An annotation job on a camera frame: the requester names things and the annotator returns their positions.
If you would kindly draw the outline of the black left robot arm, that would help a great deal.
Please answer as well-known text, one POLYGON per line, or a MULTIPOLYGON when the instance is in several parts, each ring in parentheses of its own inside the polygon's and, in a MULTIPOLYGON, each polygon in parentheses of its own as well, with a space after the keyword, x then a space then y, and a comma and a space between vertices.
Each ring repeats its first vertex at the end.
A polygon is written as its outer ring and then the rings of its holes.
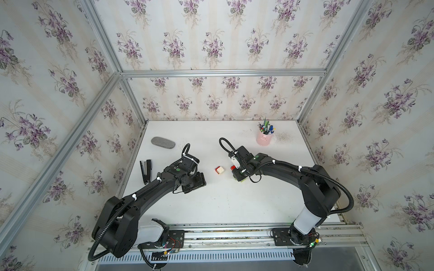
POLYGON ((179 187, 188 194, 206 185, 203 173, 198 171, 200 160, 188 153, 190 146, 186 144, 181 158, 157 173, 149 184, 121 199, 113 196, 105 203, 92 232, 90 262, 107 254, 124 256, 137 240, 143 214, 166 194, 174 194, 179 187))

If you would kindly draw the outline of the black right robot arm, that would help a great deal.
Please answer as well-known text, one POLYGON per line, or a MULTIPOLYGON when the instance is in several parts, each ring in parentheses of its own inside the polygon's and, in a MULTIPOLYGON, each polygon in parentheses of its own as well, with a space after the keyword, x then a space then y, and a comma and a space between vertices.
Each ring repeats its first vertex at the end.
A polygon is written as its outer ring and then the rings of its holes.
POLYGON ((320 165, 303 167, 277 160, 264 153, 253 155, 244 146, 235 149, 224 137, 219 139, 219 144, 232 160, 234 165, 231 171, 238 182, 248 178, 253 184, 257 184, 262 177, 269 176, 300 189, 305 206, 292 222, 291 233, 306 237, 329 215, 347 213, 354 207, 351 192, 331 178, 320 165))

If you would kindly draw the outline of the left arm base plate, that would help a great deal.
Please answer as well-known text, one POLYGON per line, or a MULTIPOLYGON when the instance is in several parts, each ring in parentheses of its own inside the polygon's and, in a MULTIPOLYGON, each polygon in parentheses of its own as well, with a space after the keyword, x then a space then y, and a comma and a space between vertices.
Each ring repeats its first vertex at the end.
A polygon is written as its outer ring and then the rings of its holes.
POLYGON ((169 230, 163 232, 162 236, 156 242, 145 242, 141 244, 143 249, 178 250, 184 246, 185 231, 184 230, 169 230))

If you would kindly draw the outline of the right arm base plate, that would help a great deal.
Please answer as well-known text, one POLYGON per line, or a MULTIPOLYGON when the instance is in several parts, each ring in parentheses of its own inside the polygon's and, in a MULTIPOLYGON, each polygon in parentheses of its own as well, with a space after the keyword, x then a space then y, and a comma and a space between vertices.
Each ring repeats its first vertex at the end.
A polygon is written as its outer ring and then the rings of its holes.
POLYGON ((273 228, 270 237, 275 246, 301 246, 302 248, 313 248, 321 242, 319 233, 312 229, 303 235, 296 228, 273 228))

